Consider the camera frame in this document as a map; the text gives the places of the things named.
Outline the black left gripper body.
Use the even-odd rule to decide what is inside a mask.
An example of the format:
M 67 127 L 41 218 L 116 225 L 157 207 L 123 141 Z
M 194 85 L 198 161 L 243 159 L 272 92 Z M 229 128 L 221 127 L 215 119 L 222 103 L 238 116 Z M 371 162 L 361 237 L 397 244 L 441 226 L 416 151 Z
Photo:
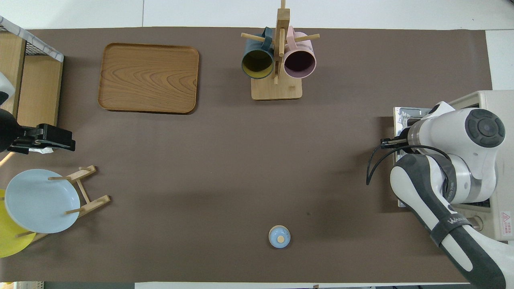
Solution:
M 72 132 L 47 123 L 36 127 L 21 126 L 14 139 L 8 142 L 7 151 L 28 154 L 31 149 L 64 149 L 75 151 Z

